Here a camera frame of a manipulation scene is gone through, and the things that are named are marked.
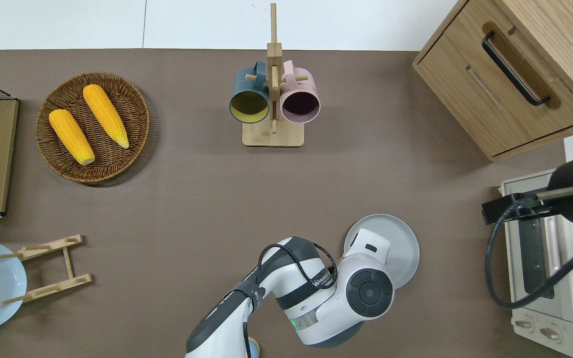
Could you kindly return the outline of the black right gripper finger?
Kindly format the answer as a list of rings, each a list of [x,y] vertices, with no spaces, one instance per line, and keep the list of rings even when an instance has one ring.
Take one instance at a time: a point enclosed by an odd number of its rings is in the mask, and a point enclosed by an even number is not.
[[[500,217],[502,217],[503,213],[505,213],[512,204],[525,198],[525,196],[503,196],[501,198],[485,202],[482,204],[482,216],[485,224],[496,224],[500,220]],[[512,209],[511,211],[509,210],[509,213],[504,220],[513,221],[534,216],[535,210],[532,206],[526,206],[525,203],[522,203],[515,209]]]

